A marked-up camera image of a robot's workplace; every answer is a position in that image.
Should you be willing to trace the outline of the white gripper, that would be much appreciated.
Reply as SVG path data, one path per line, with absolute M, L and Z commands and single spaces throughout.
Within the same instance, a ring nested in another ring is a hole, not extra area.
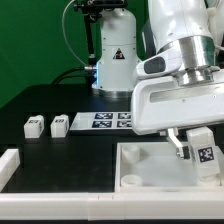
M 136 134 L 168 129 L 166 139 L 176 156 L 189 159 L 178 129 L 224 122 L 224 71 L 216 72 L 212 83 L 188 87 L 180 87 L 172 76 L 141 81 L 133 91 L 131 114 Z

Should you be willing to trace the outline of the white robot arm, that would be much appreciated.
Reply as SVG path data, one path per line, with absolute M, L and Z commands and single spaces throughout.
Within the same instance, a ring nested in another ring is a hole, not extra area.
M 164 131 L 185 156 L 180 129 L 224 122 L 224 69 L 204 0 L 148 0 L 151 55 L 136 55 L 135 18 L 123 9 L 105 9 L 100 22 L 102 56 L 96 65 L 95 93 L 131 95 L 136 134 Z

